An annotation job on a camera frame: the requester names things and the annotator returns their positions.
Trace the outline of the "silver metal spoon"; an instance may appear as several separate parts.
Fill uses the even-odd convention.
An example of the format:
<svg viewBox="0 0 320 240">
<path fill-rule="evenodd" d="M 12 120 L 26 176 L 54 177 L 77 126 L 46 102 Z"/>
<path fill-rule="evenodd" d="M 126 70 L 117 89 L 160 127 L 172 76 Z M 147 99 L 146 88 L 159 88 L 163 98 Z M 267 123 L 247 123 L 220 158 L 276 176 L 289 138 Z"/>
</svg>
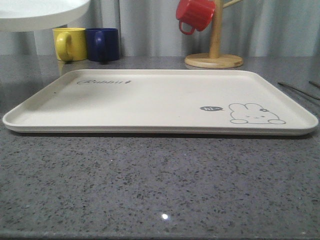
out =
<svg viewBox="0 0 320 240">
<path fill-rule="evenodd" d="M 320 89 L 320 84 L 319 83 L 317 83 L 315 81 L 309 81 L 308 83 L 313 85 L 313 86 L 315 86 L 315 87 L 317 87 L 318 89 Z"/>
</svg>

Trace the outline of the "red mug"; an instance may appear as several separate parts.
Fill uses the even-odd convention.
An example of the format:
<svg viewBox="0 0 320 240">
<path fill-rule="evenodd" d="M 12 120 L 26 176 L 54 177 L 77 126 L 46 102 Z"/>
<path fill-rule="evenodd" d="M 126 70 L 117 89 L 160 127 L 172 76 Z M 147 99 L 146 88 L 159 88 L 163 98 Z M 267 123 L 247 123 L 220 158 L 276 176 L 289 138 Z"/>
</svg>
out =
<svg viewBox="0 0 320 240">
<path fill-rule="evenodd" d="M 215 9 L 213 0 L 180 0 L 175 14 L 179 30 L 185 35 L 203 31 L 212 21 Z"/>
</svg>

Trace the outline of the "dark blue mug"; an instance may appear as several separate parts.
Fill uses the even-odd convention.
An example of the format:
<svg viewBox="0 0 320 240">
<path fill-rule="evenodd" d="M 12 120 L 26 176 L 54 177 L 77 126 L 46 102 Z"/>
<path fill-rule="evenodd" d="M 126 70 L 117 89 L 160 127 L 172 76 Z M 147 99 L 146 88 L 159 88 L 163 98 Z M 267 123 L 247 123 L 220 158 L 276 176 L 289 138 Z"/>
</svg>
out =
<svg viewBox="0 0 320 240">
<path fill-rule="evenodd" d="M 94 62 L 120 59 L 119 32 L 117 28 L 85 29 L 87 58 Z"/>
</svg>

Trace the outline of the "silver metal chopstick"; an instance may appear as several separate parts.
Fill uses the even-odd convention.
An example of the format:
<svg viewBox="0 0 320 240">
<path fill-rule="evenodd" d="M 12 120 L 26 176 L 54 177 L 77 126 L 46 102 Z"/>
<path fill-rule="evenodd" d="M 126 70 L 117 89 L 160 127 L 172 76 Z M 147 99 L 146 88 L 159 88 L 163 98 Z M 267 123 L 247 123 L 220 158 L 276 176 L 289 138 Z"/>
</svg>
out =
<svg viewBox="0 0 320 240">
<path fill-rule="evenodd" d="M 317 97 L 317 96 L 315 96 L 315 95 L 313 95 L 311 93 L 308 93 L 306 91 L 303 91 L 300 88 L 298 88 L 296 86 L 293 86 L 292 84 L 288 84 L 288 83 L 285 83 L 285 82 L 278 82 L 278 84 L 283 86 L 283 87 L 290 88 L 290 89 L 295 90 L 295 91 L 297 91 L 299 93 L 302 93 L 302 94 L 304 94 L 304 95 L 306 95 L 306 96 L 308 96 L 308 97 L 310 97 L 312 99 L 315 99 L 315 100 L 318 100 L 318 101 L 320 100 L 319 97 Z"/>
</svg>

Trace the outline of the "wooden mug tree stand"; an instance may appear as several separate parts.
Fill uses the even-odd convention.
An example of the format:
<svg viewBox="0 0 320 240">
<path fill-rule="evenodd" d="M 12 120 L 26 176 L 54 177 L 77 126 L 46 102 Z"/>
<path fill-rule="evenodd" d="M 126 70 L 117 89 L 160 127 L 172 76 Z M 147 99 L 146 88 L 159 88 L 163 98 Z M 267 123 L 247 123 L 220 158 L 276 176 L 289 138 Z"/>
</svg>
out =
<svg viewBox="0 0 320 240">
<path fill-rule="evenodd" d="M 230 0 L 227 3 L 223 3 L 222 0 L 214 0 L 216 10 L 211 25 L 209 53 L 186 56 L 184 62 L 187 65 L 208 69 L 236 68 L 243 65 L 244 61 L 240 56 L 220 53 L 223 9 L 238 2 L 240 0 Z"/>
</svg>

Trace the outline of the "white round plate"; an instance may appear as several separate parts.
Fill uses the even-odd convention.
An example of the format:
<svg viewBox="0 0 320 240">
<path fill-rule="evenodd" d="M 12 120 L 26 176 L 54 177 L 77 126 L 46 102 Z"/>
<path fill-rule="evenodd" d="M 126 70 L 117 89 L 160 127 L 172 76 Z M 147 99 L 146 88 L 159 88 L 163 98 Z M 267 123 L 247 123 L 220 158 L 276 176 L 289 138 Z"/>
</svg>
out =
<svg viewBox="0 0 320 240">
<path fill-rule="evenodd" d="M 2 0 L 0 30 L 29 32 L 66 25 L 84 15 L 89 0 Z"/>
</svg>

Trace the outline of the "beige rabbit serving tray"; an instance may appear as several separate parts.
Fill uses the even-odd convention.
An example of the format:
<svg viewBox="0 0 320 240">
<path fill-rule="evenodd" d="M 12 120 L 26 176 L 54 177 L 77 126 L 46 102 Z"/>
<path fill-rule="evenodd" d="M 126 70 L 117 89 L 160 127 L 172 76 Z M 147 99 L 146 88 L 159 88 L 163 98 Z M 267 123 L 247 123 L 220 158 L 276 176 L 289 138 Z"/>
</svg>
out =
<svg viewBox="0 0 320 240">
<path fill-rule="evenodd" d="M 20 133 L 292 135 L 318 119 L 243 70 L 70 71 L 3 117 Z"/>
</svg>

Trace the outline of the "yellow mug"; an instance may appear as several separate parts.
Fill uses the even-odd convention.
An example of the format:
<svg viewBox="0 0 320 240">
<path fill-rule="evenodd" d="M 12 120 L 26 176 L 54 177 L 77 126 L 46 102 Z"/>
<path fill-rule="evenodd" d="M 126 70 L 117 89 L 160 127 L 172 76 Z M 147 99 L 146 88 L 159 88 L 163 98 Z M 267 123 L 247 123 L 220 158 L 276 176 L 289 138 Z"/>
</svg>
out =
<svg viewBox="0 0 320 240">
<path fill-rule="evenodd" d="M 53 30 L 55 54 L 59 61 L 87 59 L 85 28 L 64 27 Z"/>
</svg>

